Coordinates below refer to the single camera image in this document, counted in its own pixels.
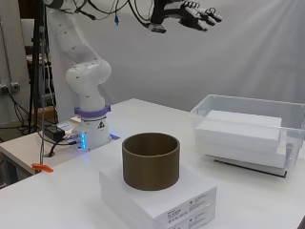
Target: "white table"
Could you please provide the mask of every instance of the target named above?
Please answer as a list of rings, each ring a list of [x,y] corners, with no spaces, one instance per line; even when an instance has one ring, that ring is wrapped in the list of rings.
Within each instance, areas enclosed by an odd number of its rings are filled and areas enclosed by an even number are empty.
[[[216,219],[207,229],[295,229],[305,215],[305,157],[281,178],[201,160],[188,113],[132,99],[112,107],[109,125],[123,138],[141,132],[174,135],[181,161],[218,185]],[[102,201],[98,172],[112,162],[112,142],[0,191],[1,228],[127,229]]]

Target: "wire bundle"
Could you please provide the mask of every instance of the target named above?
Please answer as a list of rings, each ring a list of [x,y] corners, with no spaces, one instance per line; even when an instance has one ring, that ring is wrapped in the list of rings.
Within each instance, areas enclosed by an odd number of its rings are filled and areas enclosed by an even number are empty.
[[[99,9],[93,2],[92,0],[86,0],[84,1],[84,3],[81,5],[81,6],[77,6],[75,0],[73,0],[73,3],[76,7],[76,10],[74,12],[68,12],[66,10],[62,10],[63,12],[66,12],[66,13],[82,13],[83,15],[89,17],[91,20],[93,21],[100,21],[100,20],[104,20],[106,18],[108,18],[110,15],[112,14],[115,14],[115,17],[114,17],[114,22],[116,23],[116,25],[118,25],[118,16],[117,16],[117,13],[122,10],[127,4],[129,4],[131,10],[132,10],[132,14],[134,15],[134,17],[136,18],[136,20],[144,27],[148,27],[150,25],[150,14],[151,14],[151,9],[153,7],[153,0],[151,2],[151,6],[150,6],[150,9],[149,9],[149,13],[148,13],[148,16],[147,18],[145,18],[144,16],[141,15],[141,13],[139,12],[139,9],[137,7],[137,0],[133,0],[133,4],[134,4],[134,7],[132,5],[132,0],[127,0],[121,7],[118,7],[118,4],[119,4],[120,0],[114,0],[113,3],[112,3],[112,8],[110,11],[104,11],[104,10],[101,10]],[[88,12],[85,12],[84,10],[82,10],[84,8],[84,6],[86,4],[89,4],[92,8],[94,8],[95,10],[99,11],[99,12],[102,12],[104,14],[107,14],[105,17],[102,17],[102,18],[97,18],[96,16],[88,13]]]

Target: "orange object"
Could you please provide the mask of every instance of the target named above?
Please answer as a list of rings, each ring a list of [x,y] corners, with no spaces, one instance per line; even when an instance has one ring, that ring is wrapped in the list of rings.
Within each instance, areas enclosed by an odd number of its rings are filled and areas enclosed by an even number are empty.
[[[48,172],[48,173],[53,172],[53,169],[52,169],[52,168],[50,168],[48,165],[44,165],[44,164],[33,163],[33,164],[31,165],[31,168],[32,168],[33,170],[43,170],[43,171],[46,171],[46,172]]]

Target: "metal stand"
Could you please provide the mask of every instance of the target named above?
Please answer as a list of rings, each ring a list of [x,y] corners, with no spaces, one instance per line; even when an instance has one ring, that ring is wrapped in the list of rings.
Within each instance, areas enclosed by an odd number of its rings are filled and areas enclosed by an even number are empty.
[[[36,16],[33,32],[33,54],[32,54],[32,72],[30,75],[30,114],[29,114],[29,134],[31,133],[31,111],[34,109],[34,123],[33,131],[38,130],[38,101],[39,101],[39,54],[41,50],[41,36],[43,35],[42,29],[45,29],[43,23],[43,2],[37,1]]]

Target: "white backdrop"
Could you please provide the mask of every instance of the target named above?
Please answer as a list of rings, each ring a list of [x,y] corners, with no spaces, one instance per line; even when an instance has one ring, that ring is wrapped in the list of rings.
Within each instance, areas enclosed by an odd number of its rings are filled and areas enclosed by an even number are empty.
[[[146,12],[150,0],[138,2]],[[128,8],[119,14],[118,27],[112,17],[100,22],[76,17],[89,44],[112,65],[111,78],[100,87],[108,103],[135,97],[189,111],[207,94],[305,103],[305,1],[200,2],[224,18],[207,33],[173,19],[165,23],[167,33],[153,33]],[[53,41],[51,55],[59,116],[65,120],[77,105],[64,77],[71,63]]]

